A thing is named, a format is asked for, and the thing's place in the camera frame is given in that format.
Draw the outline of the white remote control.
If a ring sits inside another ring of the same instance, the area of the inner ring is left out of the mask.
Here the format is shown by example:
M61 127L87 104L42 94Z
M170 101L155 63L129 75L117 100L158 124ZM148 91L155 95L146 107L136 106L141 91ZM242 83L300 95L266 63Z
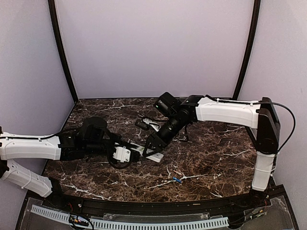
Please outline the white remote control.
M115 145L115 152L113 153L112 157L113 159L125 163L125 162L138 162L140 157L143 157L143 152L145 150L145 147L135 144L135 143L128 143L126 145L118 144ZM150 159L154 162L159 163L164 155L162 153L154 153L151 149L147 149L146 151L146 158Z

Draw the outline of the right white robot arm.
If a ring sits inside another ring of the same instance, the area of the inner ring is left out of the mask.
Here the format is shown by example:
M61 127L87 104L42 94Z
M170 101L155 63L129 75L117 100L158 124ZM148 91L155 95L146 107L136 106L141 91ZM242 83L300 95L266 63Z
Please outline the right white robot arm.
M170 93L163 93L154 106L168 120L146 140L142 155L149 157L165 149L179 131L193 122L224 122L255 129L250 132L257 151L252 192L245 196L245 204L255 208L263 201L276 157L283 148L279 144L280 121L275 110L277 103L268 97L260 101L233 101L208 95L191 95L181 102Z

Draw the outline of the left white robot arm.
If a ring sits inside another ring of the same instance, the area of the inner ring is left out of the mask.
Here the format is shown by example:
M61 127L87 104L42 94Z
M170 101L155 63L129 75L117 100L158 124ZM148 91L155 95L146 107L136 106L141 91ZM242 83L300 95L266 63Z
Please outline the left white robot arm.
M18 164L15 159L46 159L73 161L90 155L106 155L108 163L130 161L130 150L121 136L107 128L99 117L84 120L80 127L71 127L49 136L26 136L0 133L0 178L48 197L57 209L63 209L68 199L62 194L57 179L44 177Z

